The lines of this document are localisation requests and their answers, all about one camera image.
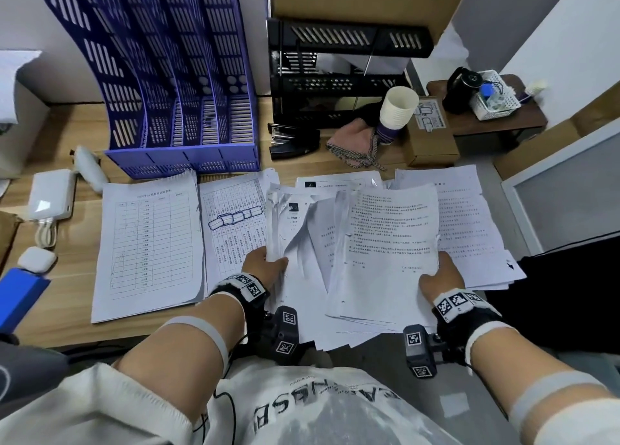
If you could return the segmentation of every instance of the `white paper cup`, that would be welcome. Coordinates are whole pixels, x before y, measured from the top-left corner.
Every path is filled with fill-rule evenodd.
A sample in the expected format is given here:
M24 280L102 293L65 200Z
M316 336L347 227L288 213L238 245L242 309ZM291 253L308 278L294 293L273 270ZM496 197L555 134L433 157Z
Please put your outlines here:
M403 128L414 114L420 98L411 88L396 86L391 88L383 101L379 120L392 130Z

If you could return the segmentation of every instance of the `person's left hand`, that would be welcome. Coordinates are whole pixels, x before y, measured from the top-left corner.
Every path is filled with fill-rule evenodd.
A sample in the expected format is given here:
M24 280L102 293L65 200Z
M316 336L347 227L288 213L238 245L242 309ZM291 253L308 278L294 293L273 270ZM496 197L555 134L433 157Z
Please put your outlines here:
M247 253L241 271L255 276L263 284L265 290L271 290L280 272L286 269L288 258L283 257L275 262L267 262L266 256L267 247L265 246Z

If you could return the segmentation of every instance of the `white plastic basket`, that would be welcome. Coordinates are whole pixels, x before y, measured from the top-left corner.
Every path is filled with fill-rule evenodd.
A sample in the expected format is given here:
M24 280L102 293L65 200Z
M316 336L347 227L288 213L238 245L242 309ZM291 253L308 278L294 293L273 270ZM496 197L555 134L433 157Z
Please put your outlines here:
M478 120L491 120L499 119L501 117L508 117L521 107L521 103L518 101L512 90L508 88L508 85L504 82L504 80L501 79L501 76L497 71L488 70L480 71L479 73L482 75L482 79L493 83L493 89L495 92L503 91L503 95L507 98L508 108L502 111L490 110L484 103L482 95L480 93L476 93L469 101L469 106L476 114L476 117L478 117Z

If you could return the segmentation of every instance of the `blue box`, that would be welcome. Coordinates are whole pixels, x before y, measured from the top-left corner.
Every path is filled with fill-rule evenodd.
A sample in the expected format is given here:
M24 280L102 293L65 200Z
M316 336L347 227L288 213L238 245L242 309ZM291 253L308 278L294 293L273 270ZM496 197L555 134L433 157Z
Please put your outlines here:
M21 269L0 279L0 332L12 333L50 281Z

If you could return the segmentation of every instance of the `white charging cable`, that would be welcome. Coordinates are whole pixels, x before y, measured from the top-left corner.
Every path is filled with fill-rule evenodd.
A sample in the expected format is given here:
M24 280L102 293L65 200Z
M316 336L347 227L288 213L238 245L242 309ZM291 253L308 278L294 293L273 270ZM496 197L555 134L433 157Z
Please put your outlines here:
M38 221L39 226L35 233L35 243L41 249L47 249L56 245L58 223L54 218L42 218Z

